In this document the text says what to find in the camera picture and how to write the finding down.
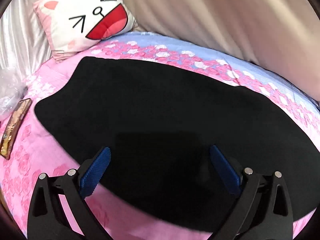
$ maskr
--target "red mouth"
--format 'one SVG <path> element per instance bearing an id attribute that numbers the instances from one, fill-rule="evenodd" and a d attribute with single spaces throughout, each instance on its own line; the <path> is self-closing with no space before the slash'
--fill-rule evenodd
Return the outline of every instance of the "red mouth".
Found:
<path id="1" fill-rule="evenodd" d="M 128 23 L 128 15 L 122 4 L 117 5 L 87 34 L 90 40 L 103 40 L 122 31 Z"/>

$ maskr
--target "cat ear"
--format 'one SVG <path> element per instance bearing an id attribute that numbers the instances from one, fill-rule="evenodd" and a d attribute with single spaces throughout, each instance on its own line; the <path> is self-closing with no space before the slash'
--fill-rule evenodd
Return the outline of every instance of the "cat ear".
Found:
<path id="1" fill-rule="evenodd" d="M 59 2 L 57 1 L 49 1 L 44 4 L 44 7 L 50 10 L 54 10 Z"/>

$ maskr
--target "pillow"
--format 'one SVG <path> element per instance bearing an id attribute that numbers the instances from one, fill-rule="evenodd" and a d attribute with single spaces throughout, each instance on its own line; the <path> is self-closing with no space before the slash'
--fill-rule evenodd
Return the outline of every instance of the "pillow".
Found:
<path id="1" fill-rule="evenodd" d="M 252 61 L 320 100 L 320 21 L 308 0 L 124 0 L 142 31 Z"/>
<path id="2" fill-rule="evenodd" d="M 130 31 L 135 24 L 122 0 L 40 0 L 34 11 L 57 62 Z"/>

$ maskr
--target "bed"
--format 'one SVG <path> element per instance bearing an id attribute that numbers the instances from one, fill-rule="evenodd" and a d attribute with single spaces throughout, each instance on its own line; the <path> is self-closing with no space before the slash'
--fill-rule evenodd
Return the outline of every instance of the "bed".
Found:
<path id="1" fill-rule="evenodd" d="M 35 104 L 60 90 L 70 79 L 79 61 L 86 56 L 139 59 L 168 64 L 207 75 L 231 86 L 245 86 L 268 97 L 286 112 L 320 150 L 318 104 L 277 74 L 224 53 L 189 42 L 149 32 L 130 32 L 102 41 L 61 63 L 53 59 L 42 64 L 26 80 L 33 104 L 17 135 L 10 160 L 0 160 L 0 187 L 15 221 L 27 235 L 30 199 L 42 172 L 63 175 L 79 167 L 37 120 Z M 0 135 L 6 121 L 1 124 Z M 80 232 L 66 200 L 62 205 L 73 230 Z M 114 239 L 207 239 L 210 233 L 180 228 L 155 219 L 98 186 L 86 199 L 92 212 Z M 314 211 L 294 222 L 293 236 L 304 228 Z"/>

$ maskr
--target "pink pillow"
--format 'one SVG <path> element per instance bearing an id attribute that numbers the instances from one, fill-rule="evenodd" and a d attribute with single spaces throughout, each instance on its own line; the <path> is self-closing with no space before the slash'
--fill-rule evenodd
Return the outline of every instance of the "pink pillow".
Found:
<path id="1" fill-rule="evenodd" d="M 57 62 L 135 25 L 122 0 L 40 0 L 34 11 Z"/>

